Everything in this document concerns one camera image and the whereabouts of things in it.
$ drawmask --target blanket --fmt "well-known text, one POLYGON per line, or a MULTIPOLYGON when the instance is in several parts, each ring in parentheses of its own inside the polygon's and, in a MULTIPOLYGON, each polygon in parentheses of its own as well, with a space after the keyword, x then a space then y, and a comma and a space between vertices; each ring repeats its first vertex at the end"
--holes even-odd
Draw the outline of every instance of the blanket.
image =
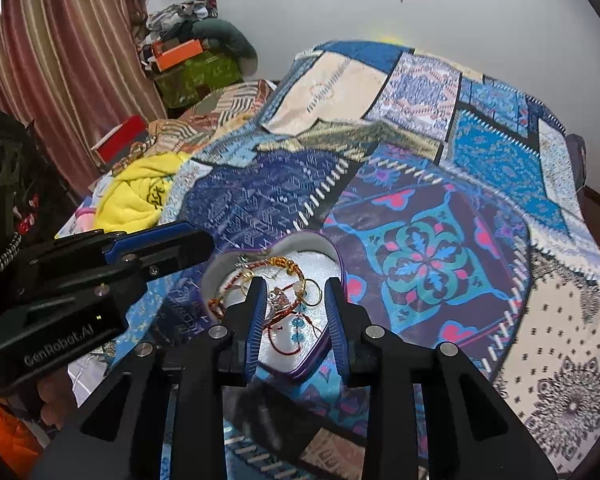
MULTIPOLYGON (((162 214, 211 232, 218 252, 320 230, 343 258, 349 301, 405 341, 455 342, 566 476, 600 435, 600 250, 564 136, 547 106, 496 78, 413 48, 332 41, 193 153, 162 214)), ((141 323, 160 344, 215 323, 205 268, 152 298, 159 315, 141 323)), ((425 466, 422 398, 405 394, 425 466)), ((359 478, 368 395, 342 384, 332 352, 301 384, 260 368, 224 393, 230 478, 320 478, 328 465, 291 451, 294 420, 347 442, 338 467, 359 478)))

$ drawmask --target pile of clothes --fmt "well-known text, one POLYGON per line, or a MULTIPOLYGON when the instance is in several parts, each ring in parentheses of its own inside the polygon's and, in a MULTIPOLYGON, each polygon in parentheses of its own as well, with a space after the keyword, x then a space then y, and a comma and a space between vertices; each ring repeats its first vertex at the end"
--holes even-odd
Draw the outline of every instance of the pile of clothes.
POLYGON ((139 57, 148 74, 160 73, 155 64, 154 44, 173 48, 200 40, 204 50, 226 51, 235 59, 254 59, 256 51, 230 22, 218 18, 216 0, 186 0, 149 15, 149 34, 138 46, 139 57))
POLYGON ((133 233, 175 220, 189 190, 184 163, 251 119, 274 88, 265 80, 235 84, 212 92, 177 120, 149 123, 146 140, 122 148, 56 238, 92 229, 133 233), (174 182, 179 200, 172 196, 174 182))

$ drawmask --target striped curtain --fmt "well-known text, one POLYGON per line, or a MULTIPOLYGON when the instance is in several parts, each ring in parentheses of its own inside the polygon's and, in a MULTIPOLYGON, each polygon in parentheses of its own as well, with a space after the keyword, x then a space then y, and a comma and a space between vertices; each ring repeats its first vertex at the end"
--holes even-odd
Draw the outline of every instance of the striped curtain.
POLYGON ((90 147, 101 137, 134 114, 166 117, 136 55, 130 2, 138 1, 0 4, 0 110, 25 124, 35 119, 58 169, 81 193, 99 175, 90 147))

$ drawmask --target patchwork quilt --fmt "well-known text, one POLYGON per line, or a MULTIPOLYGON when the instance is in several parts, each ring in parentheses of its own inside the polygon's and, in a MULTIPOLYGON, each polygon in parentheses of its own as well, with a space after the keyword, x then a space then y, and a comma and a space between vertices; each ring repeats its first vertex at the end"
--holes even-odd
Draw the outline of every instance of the patchwork quilt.
MULTIPOLYGON (((349 301, 405 341, 460 346, 567 476, 600 435, 600 250, 564 135, 544 104, 495 78, 412 48, 333 41, 299 54, 253 118, 192 150, 162 221, 208 230, 219 252, 321 231, 343 257, 349 301)), ((214 324, 204 270, 152 284, 129 348, 147 329, 176 345, 214 324)), ((285 425, 302 418, 341 439, 338 474, 359 478, 368 395, 343 386, 332 352, 301 384, 258 370, 224 394, 230 477, 337 478, 289 452, 285 425)))

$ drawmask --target jewelry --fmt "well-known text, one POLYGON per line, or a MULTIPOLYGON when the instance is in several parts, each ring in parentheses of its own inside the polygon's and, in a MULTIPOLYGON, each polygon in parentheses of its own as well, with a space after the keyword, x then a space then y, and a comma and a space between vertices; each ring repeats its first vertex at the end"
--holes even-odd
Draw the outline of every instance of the jewelry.
POLYGON ((220 296, 218 298, 213 298, 209 300, 208 307, 209 310, 216 316, 217 319, 221 320, 224 317, 224 313, 226 311, 224 304, 222 302, 222 298, 224 295, 235 286, 235 283, 240 280, 240 290, 242 293, 247 296, 248 293, 248 284, 249 282, 256 276, 254 269, 263 266, 271 266, 271 267, 279 267, 278 271, 274 276, 277 276, 281 270, 286 270, 286 273, 289 276, 296 275, 298 276, 298 281, 291 283, 283 288, 275 287, 270 293, 267 295, 267 302, 271 304, 272 309, 274 311, 273 317, 264 325, 264 329, 267 331, 267 337, 269 338, 269 342, 273 349, 282 355, 295 355, 301 351, 300 342, 298 341, 298 348, 291 352, 283 351, 276 347, 273 339, 271 337, 272 327, 285 319, 285 317, 290 314, 296 314, 296 317, 302 317, 309 325, 311 325, 314 330, 314 336, 319 338, 322 335, 322 330, 320 330, 317 326, 313 324, 311 319, 304 314, 303 312, 296 312, 296 308, 300 306, 301 303, 304 303, 308 307, 317 306, 322 302, 322 289, 320 285, 315 280, 311 278, 305 278, 302 270, 293 260, 289 258, 285 258, 284 256, 272 256, 267 260, 259 260, 257 262, 248 263, 245 256, 239 256, 238 262, 236 263, 236 267, 238 269, 238 274, 233 276, 223 290, 220 292, 220 296), (306 282, 312 282, 318 288, 319 298, 317 303, 307 303, 304 299, 306 295, 306 282), (296 294, 296 299, 293 303, 290 303, 288 297, 285 294, 286 290, 293 288, 294 293, 296 294))
POLYGON ((320 288, 320 285, 318 285, 318 282, 316 282, 315 280, 312 280, 311 278, 305 278, 304 282, 312 282, 315 283, 315 286, 318 288, 318 292, 320 293, 320 297, 318 298, 318 301, 316 301, 315 303, 308 303, 307 300, 304 298, 305 294, 302 295, 302 302, 308 306, 308 307, 312 307, 312 306, 318 306, 320 305, 320 303, 322 302, 322 289, 320 288))

